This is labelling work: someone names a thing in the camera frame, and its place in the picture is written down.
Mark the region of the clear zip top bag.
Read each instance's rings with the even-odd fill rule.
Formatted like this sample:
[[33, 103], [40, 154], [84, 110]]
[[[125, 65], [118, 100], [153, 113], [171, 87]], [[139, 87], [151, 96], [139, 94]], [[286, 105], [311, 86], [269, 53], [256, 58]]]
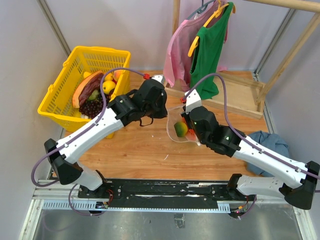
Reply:
[[178, 105], [167, 110], [166, 132], [169, 138], [177, 143], [194, 143], [201, 145], [195, 133], [189, 129], [186, 120], [182, 117], [183, 106]]

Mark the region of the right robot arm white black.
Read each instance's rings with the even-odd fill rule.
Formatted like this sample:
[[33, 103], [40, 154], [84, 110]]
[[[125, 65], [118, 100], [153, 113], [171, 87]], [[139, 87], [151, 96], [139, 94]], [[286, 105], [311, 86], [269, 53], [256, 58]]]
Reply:
[[226, 193], [232, 200], [243, 195], [264, 195], [285, 200], [288, 204], [310, 210], [319, 180], [320, 165], [280, 155], [231, 126], [218, 123], [213, 112], [204, 106], [190, 111], [183, 107], [181, 116], [196, 138], [217, 154], [243, 160], [270, 173], [270, 177], [231, 176]]

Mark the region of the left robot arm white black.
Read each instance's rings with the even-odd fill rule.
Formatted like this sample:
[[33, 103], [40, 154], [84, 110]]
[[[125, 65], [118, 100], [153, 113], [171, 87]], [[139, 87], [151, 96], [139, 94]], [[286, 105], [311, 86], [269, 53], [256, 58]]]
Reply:
[[139, 89], [118, 95], [109, 102], [104, 112], [59, 141], [49, 139], [44, 143], [48, 160], [60, 184], [80, 184], [101, 198], [107, 193], [103, 176], [78, 163], [79, 158], [100, 140], [143, 117], [152, 120], [167, 116], [167, 94], [162, 75], [145, 80]]

